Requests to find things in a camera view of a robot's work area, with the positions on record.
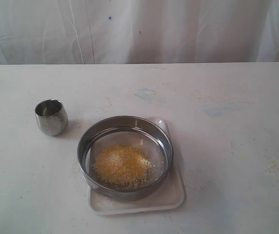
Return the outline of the round steel mesh sieve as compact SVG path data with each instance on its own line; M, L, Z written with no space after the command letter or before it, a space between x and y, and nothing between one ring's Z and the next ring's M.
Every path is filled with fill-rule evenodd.
M141 149L152 164L147 182L137 188L111 185L97 177L93 164L103 150L127 145ZM133 201L155 192L173 165L173 147L168 134L150 120L135 116L114 116L92 125L81 137L77 160L83 177L93 191L121 201Z

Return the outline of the yellow grain mixture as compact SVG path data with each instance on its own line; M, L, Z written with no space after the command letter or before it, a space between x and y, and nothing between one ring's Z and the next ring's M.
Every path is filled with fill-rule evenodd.
M93 164L97 177L102 181L129 188L137 188L147 182L151 168L151 162L141 149L127 145L103 150Z

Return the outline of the stainless steel cup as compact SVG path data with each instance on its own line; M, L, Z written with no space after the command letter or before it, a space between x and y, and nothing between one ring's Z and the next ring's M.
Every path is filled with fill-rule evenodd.
M68 127L68 115L61 101L48 99L35 107L39 129L48 136L62 134Z

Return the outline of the white square plastic tray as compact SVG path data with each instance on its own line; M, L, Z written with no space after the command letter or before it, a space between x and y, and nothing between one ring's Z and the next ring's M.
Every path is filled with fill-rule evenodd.
M149 118L164 130L169 138L167 123L158 117ZM173 165L162 185L152 194L133 201L114 200L93 191L88 185L87 203L97 215L121 215L150 211L170 210L179 207L185 198L183 180L178 163L173 159Z

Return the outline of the white backdrop curtain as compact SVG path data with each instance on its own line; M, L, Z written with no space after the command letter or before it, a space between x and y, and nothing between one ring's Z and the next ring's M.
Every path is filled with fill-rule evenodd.
M0 64L279 61L279 0L0 0Z

